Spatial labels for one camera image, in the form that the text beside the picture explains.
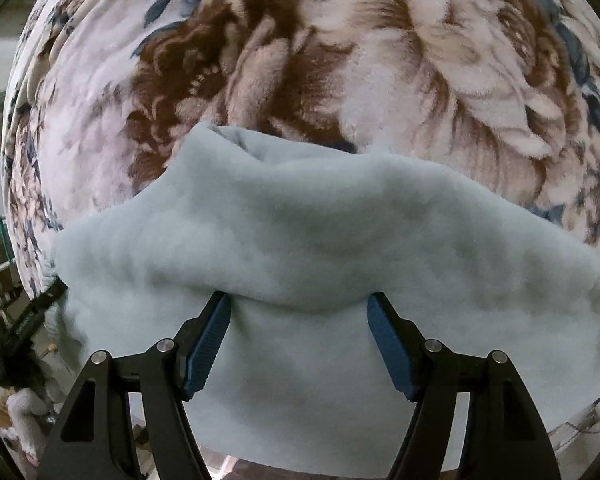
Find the light green fleece pants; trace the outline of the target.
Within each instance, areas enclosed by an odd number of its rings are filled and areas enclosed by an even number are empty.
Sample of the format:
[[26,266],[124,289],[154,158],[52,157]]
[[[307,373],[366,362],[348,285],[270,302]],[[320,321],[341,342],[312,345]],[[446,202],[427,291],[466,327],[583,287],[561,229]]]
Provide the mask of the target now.
[[600,251],[432,162],[200,124],[148,188],[65,228],[53,265],[74,365],[230,294],[186,413],[203,446],[259,464],[388,472],[413,408],[368,328],[374,292],[454,351],[505,351],[548,428],[600,395]]

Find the floral bed blanket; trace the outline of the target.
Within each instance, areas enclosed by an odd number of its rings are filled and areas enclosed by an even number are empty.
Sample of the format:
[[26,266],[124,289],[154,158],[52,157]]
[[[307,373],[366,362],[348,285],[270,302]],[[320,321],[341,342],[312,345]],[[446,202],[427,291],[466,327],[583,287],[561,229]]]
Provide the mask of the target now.
[[2,133],[24,290],[203,120],[438,162],[600,247],[594,1],[36,0]]

